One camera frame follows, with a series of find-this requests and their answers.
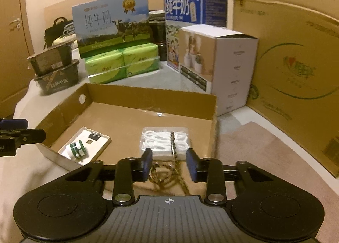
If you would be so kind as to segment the bag of white floss picks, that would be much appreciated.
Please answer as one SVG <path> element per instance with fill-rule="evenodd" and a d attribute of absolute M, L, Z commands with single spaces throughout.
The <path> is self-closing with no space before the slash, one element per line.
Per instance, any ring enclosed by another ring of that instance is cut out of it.
<path fill-rule="evenodd" d="M 153 161 L 171 161 L 174 159 L 174 142 L 177 159 L 185 161 L 186 151 L 191 148 L 189 130 L 185 127 L 145 127 L 141 132 L 140 154 L 147 148 L 152 150 Z"/>

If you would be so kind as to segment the green white tape roll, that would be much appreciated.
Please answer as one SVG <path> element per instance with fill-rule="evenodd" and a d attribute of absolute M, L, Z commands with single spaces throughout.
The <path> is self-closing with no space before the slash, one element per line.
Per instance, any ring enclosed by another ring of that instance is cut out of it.
<path fill-rule="evenodd" d="M 87 155 L 86 148 L 81 140 L 72 142 L 69 145 L 69 150 L 70 150 L 69 156 L 72 157 L 72 159 L 74 160 L 81 159 Z"/>

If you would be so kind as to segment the white flat card box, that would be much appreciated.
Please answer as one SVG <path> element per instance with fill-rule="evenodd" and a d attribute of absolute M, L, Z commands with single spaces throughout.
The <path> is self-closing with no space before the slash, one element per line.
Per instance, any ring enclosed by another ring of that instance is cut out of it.
<path fill-rule="evenodd" d="M 72 142 L 81 140 L 86 148 L 87 155 L 81 159 L 74 160 L 69 156 L 69 145 Z M 77 163 L 79 165 L 85 165 L 91 161 L 97 160 L 101 153 L 111 143 L 111 137 L 105 134 L 99 133 L 92 129 L 81 127 L 58 151 L 63 157 Z"/>

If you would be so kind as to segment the wooden door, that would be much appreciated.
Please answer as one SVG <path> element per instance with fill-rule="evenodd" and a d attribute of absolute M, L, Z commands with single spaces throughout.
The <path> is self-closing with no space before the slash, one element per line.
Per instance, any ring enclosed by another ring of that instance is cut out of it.
<path fill-rule="evenodd" d="M 27 58 L 34 53 L 26 0 L 1 0 L 1 117 L 14 113 L 34 72 Z"/>

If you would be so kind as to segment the lower black food tub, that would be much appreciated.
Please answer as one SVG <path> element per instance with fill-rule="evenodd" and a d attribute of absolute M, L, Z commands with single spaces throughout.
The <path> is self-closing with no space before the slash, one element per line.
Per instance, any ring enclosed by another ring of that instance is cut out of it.
<path fill-rule="evenodd" d="M 37 75 L 34 81 L 37 82 L 44 95 L 51 95 L 55 92 L 65 90 L 79 82 L 78 73 L 79 60 L 73 59 L 71 64 L 47 73 L 41 77 Z"/>

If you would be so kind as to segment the black food tub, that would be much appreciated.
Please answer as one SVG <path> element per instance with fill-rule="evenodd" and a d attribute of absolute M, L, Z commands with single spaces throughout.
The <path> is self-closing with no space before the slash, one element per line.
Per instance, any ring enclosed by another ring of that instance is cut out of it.
<path fill-rule="evenodd" d="M 29 64 L 40 77 L 71 64 L 73 41 L 51 46 L 27 58 Z"/>
<path fill-rule="evenodd" d="M 73 59 L 71 64 L 47 73 L 41 77 L 37 75 L 34 81 L 37 82 L 44 95 L 51 95 L 55 92 L 65 90 L 79 82 L 78 73 L 79 60 Z"/>

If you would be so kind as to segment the open brown cardboard tray box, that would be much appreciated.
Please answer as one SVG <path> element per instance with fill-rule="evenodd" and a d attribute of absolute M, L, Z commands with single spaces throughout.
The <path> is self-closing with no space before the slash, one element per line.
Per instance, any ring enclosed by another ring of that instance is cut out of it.
<path fill-rule="evenodd" d="M 216 96 L 198 92 L 86 83 L 38 124 L 47 135 L 37 147 L 44 157 L 72 171 L 79 165 L 59 150 L 82 127 L 111 138 L 95 157 L 105 164 L 139 157 L 143 128 L 184 127 L 195 152 L 213 157 L 216 104 Z"/>

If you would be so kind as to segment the upper black food tub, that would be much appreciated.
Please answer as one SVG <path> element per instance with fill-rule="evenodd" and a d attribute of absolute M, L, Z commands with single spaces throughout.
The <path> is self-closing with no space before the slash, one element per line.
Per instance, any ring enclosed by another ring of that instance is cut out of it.
<path fill-rule="evenodd" d="M 27 58 L 29 64 L 40 77 L 71 64 L 73 41 L 51 46 Z"/>

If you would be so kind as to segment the green tissue pack left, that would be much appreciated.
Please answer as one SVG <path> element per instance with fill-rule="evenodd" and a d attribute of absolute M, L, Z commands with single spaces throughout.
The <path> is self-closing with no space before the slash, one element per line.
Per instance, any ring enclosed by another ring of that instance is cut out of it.
<path fill-rule="evenodd" d="M 124 56 L 119 50 L 85 58 L 85 69 L 91 83 L 109 83 L 126 78 Z"/>

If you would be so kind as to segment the green tissue pack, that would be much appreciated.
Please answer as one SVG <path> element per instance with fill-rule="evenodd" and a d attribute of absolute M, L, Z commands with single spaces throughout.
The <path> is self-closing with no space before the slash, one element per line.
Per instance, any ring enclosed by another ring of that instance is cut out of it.
<path fill-rule="evenodd" d="M 124 56 L 119 50 L 85 58 L 85 69 L 91 83 L 109 83 L 126 78 Z"/>
<path fill-rule="evenodd" d="M 135 45 L 121 49 L 127 77 L 149 73 L 159 69 L 158 46 L 154 43 Z"/>

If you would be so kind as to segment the white humidifier product box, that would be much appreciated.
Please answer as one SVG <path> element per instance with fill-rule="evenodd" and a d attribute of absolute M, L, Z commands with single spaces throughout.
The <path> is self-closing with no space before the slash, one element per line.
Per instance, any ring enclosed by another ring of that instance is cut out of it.
<path fill-rule="evenodd" d="M 189 91 L 215 95 L 217 114 L 246 104 L 258 38 L 223 27 L 199 24 L 179 30 L 179 72 Z"/>

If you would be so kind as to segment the green tissue pack right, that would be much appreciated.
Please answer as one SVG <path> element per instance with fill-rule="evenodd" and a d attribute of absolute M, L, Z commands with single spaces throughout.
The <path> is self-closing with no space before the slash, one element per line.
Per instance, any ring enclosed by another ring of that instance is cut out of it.
<path fill-rule="evenodd" d="M 135 45 L 121 49 L 127 77 L 149 73 L 159 69 L 158 46 L 154 43 Z"/>

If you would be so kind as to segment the black laptop bag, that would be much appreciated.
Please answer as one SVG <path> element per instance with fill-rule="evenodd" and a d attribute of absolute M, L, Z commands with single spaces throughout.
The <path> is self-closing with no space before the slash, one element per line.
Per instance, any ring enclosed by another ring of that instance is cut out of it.
<path fill-rule="evenodd" d="M 72 25 L 73 20 L 68 20 L 65 17 L 58 17 L 54 20 L 53 25 L 47 28 L 44 32 L 44 49 L 52 46 L 52 43 L 63 36 L 65 26 Z"/>

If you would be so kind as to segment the green cow milk carton box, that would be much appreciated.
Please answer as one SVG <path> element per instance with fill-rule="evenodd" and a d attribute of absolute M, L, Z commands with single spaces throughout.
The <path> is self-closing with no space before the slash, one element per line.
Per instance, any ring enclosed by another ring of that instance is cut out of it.
<path fill-rule="evenodd" d="M 82 58 L 151 41 L 148 0 L 95 0 L 72 7 Z"/>

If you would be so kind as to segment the blue milk carton box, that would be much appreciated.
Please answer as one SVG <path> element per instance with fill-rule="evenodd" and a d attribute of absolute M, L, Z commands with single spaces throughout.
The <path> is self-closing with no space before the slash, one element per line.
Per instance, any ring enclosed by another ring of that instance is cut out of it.
<path fill-rule="evenodd" d="M 167 65 L 179 70 L 179 30 L 197 24 L 227 26 L 228 0 L 164 0 Z"/>

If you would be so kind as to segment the large brown cardboard carton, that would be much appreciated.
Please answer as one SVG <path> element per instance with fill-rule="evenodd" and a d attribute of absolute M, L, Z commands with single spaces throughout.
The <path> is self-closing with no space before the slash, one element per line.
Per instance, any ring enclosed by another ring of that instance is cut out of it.
<path fill-rule="evenodd" d="M 338 0 L 234 0 L 258 38 L 248 106 L 338 176 Z"/>

